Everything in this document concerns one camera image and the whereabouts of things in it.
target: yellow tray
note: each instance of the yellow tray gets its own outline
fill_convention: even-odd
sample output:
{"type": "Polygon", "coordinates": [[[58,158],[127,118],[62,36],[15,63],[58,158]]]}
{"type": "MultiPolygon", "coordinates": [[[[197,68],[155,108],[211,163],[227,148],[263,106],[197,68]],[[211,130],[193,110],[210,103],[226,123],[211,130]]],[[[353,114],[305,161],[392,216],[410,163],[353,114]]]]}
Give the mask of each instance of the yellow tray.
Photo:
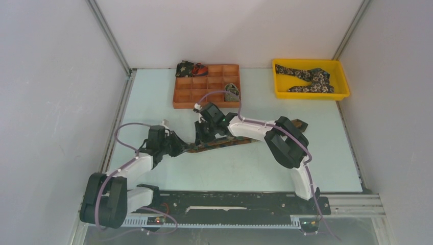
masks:
{"type": "Polygon", "coordinates": [[[349,86],[347,85],[346,76],[341,63],[336,60],[289,60],[274,59],[272,60],[272,71],[274,73],[274,90],[275,97],[278,99],[304,99],[304,100],[334,100],[340,101],[350,95],[349,86]],[[276,74],[275,65],[282,65],[287,68],[310,70],[321,68],[330,74],[330,84],[334,87],[334,93],[301,93],[287,92],[293,86],[310,85],[297,77],[276,74]]]}

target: metal frame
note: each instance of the metal frame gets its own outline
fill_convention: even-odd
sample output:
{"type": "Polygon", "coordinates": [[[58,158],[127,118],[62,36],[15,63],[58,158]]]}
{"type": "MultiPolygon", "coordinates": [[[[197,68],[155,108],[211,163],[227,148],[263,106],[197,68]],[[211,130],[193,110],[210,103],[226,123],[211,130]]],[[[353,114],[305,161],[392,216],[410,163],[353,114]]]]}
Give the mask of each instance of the metal frame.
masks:
{"type": "MultiPolygon", "coordinates": [[[[369,4],[372,0],[363,0],[362,4],[360,5],[356,15],[354,16],[345,36],[343,37],[338,49],[335,52],[335,55],[333,57],[334,60],[338,60],[344,51],[347,43],[349,42],[350,38],[352,37],[352,34],[354,30],[356,29],[356,26],[358,25],[361,18],[364,16],[365,11],[367,10],[369,4]]],[[[135,79],[136,70],[132,71],[129,67],[119,45],[117,44],[101,10],[99,9],[99,6],[96,3],[96,0],[87,0],[89,3],[89,6],[91,10],[94,12],[104,34],[107,37],[107,40],[109,41],[110,45],[113,47],[114,51],[116,52],[117,57],[119,58],[120,62],[122,63],[122,66],[124,67],[126,73],[129,76],[127,82],[125,83],[123,94],[121,101],[119,103],[119,107],[116,112],[116,117],[113,122],[113,126],[111,129],[111,134],[114,133],[116,128],[121,124],[126,105],[129,99],[130,92],[132,90],[132,85],[135,79]]],[[[368,192],[367,184],[363,180],[362,175],[363,171],[362,168],[358,165],[358,161],[356,159],[356,155],[354,152],[354,149],[352,147],[352,143],[350,140],[350,136],[347,132],[346,123],[344,120],[344,115],[341,110],[340,103],[337,102],[337,106],[340,112],[340,116],[343,121],[343,125],[345,127],[346,135],[348,137],[348,142],[350,144],[350,148],[352,151],[352,155],[354,158],[354,161],[356,163],[356,166],[358,168],[358,174],[360,181],[362,183],[363,188],[365,189],[364,193],[368,192]]],[[[100,171],[106,172],[109,168],[111,157],[114,151],[115,141],[112,137],[107,142],[106,146],[106,153],[104,155],[104,158],[102,159],[100,171]]],[[[388,224],[388,220],[386,218],[385,210],[382,206],[382,202],[380,200],[380,196],[378,194],[352,194],[352,193],[335,193],[335,194],[326,194],[324,193],[323,196],[329,198],[329,205],[331,208],[331,215],[325,215],[326,218],[347,218],[347,217],[354,217],[354,218],[371,218],[371,221],[373,223],[373,227],[376,233],[376,237],[378,240],[379,245],[391,245],[396,244],[396,241],[393,237],[393,233],[390,229],[390,226],[388,224]]],[[[142,220],[141,214],[130,214],[127,216],[128,220],[142,220]]],[[[291,215],[291,218],[297,219],[297,218],[315,218],[315,215],[291,215]]],[[[140,222],[137,222],[136,224],[129,223],[127,225],[128,227],[133,226],[140,226],[140,222]]],[[[70,245],[82,245],[84,243],[84,239],[87,233],[87,229],[89,227],[89,224],[83,223],[79,220],[79,217],[77,215],[75,224],[74,224],[74,230],[70,237],[70,245]]]]}

